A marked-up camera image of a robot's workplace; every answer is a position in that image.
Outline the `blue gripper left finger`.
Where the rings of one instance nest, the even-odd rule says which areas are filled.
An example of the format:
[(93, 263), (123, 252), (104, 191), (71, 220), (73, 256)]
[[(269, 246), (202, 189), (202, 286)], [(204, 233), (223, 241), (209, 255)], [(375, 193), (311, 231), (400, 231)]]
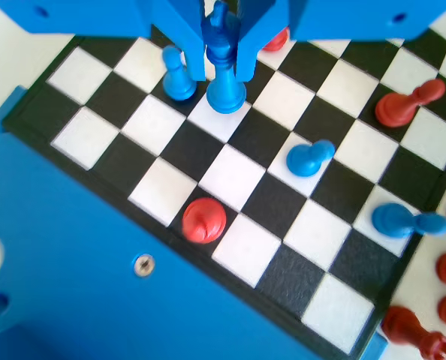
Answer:
[(185, 53), (193, 80), (205, 80), (202, 1), (0, 1), (0, 10), (30, 33), (148, 38), (155, 26)]

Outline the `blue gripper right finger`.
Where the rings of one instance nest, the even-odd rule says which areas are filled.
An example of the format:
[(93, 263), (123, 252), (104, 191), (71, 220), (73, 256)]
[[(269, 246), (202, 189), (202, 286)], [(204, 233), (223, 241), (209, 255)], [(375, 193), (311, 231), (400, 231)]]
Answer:
[(446, 1), (239, 1), (236, 78), (254, 76), (258, 52), (283, 29), (294, 41), (412, 39), (446, 11)]

